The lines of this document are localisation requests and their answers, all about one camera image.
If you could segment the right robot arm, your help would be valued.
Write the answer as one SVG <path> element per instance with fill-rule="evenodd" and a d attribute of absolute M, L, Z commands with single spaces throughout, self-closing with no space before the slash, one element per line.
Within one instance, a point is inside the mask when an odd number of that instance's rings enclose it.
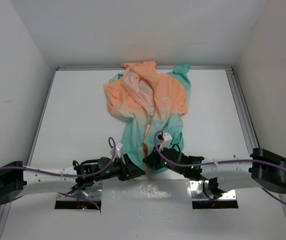
<path fill-rule="evenodd" d="M 154 150 L 143 161 L 155 171 L 169 169 L 189 180 L 206 180 L 213 196 L 247 188 L 286 194 L 286 158 L 263 148 L 254 148 L 248 159 L 215 160 L 186 156 L 172 147 Z"/>

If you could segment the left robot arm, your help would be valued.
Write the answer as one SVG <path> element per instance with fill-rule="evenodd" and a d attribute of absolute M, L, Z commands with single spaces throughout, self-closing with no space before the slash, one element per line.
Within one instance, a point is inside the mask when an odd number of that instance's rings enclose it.
<path fill-rule="evenodd" d="M 21 161 L 14 161 L 0 167 L 0 206 L 26 195 L 42 193 L 59 193 L 75 199 L 75 193 L 96 182 L 112 178 L 127 181 L 144 174 L 145 171 L 132 163 L 127 155 L 82 163 L 74 160 L 71 167 L 61 169 L 31 168 Z"/>

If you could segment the orange and teal jacket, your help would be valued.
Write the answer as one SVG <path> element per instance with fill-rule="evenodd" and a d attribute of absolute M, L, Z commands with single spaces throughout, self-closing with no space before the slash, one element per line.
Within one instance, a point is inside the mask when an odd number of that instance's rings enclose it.
<path fill-rule="evenodd" d="M 147 166 L 157 131 L 169 133 L 172 145 L 184 149 L 182 116 L 188 112 L 191 82 L 189 64 L 159 73 L 154 61 L 123 63 L 123 73 L 103 85 L 109 113 L 126 123 L 122 151 L 140 169 L 153 174 L 166 171 Z"/>

